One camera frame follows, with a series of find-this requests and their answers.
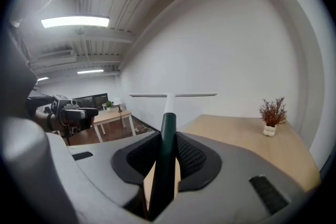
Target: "wooden table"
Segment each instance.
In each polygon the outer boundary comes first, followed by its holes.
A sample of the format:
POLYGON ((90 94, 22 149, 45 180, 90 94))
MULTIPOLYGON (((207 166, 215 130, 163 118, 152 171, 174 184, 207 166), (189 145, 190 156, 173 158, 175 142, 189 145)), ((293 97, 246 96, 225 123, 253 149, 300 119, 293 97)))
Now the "wooden table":
POLYGON ((99 129, 98 129, 98 125, 101 126, 103 134, 105 134, 103 124, 108 123, 108 122, 112 122, 112 121, 120 120, 120 118, 121 118, 122 125, 123 125, 124 128, 126 128, 124 118, 129 118, 131 129, 132 129, 132 134, 133 134, 133 136, 135 136, 135 130, 134 130, 134 125, 133 125, 131 114, 132 114, 132 112, 127 111, 127 110, 122 111, 121 113, 113 112, 113 111, 101 111, 101 112, 99 112, 98 116, 94 117, 95 121, 93 122, 93 126, 94 126, 94 129, 96 131, 96 135, 99 139, 99 142, 102 143, 103 140, 101 139, 99 129))
POLYGON ((309 150, 288 122, 278 126, 273 137, 264 136, 263 130, 261 119, 201 115, 185 132, 251 150, 294 179, 304 191, 321 183, 309 150))

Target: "black cable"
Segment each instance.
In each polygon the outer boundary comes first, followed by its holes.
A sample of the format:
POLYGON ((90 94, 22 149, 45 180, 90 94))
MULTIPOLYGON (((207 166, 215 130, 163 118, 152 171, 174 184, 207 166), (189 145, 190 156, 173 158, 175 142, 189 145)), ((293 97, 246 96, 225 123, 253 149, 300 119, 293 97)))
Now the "black cable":
POLYGON ((53 115, 53 113, 51 112, 47 116, 47 127, 48 127, 49 130, 55 131, 55 129, 52 127, 53 125, 51 124, 51 120, 50 120, 52 115, 53 115))
POLYGON ((122 136, 124 137, 125 134, 124 134, 124 125, 122 124, 122 117, 121 117, 121 112, 120 113, 120 123, 121 123, 121 130, 122 130, 122 136))

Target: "potted plant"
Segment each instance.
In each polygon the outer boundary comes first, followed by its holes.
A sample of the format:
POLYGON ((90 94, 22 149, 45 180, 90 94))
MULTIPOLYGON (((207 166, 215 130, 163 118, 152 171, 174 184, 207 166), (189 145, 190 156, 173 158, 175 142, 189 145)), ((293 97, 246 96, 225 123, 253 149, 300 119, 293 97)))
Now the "potted plant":
POLYGON ((113 102, 111 102, 111 101, 107 101, 106 102, 106 109, 107 109, 107 111, 111 111, 111 107, 113 106, 113 102))
POLYGON ((285 97, 276 98, 275 101, 263 99, 264 104, 259 108, 261 119, 265 122, 264 135, 274 136, 277 125, 285 123, 287 111, 283 104, 285 97))

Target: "ceiling light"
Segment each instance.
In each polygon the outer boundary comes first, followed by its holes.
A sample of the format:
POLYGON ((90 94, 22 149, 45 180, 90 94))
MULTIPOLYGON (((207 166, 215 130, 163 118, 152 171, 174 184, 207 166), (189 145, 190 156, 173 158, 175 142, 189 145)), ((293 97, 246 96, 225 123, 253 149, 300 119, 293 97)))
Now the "ceiling light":
POLYGON ((104 70, 87 70, 87 71, 78 71, 77 74, 86 74, 86 73, 98 73, 98 72, 104 72, 104 70))
POLYGON ((69 17, 58 17, 41 20, 44 28, 63 26, 63 25, 93 25, 93 26, 104 26, 109 25, 109 18, 106 17, 95 17, 95 16, 69 16, 69 17))
POLYGON ((48 77, 44 77, 44 78, 40 78, 40 79, 38 79, 37 81, 45 80, 45 79, 49 79, 49 78, 48 78, 48 77))

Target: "red dried plant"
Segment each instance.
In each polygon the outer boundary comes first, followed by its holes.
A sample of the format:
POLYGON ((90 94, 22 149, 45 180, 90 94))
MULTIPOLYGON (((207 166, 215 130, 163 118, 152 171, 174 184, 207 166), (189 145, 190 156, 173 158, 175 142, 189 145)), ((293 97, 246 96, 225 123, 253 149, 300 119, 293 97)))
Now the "red dried plant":
POLYGON ((277 124, 285 123, 287 111, 285 110, 285 97, 276 98, 275 101, 267 101, 263 99, 264 104, 259 108, 261 119, 267 126, 275 127, 277 124))

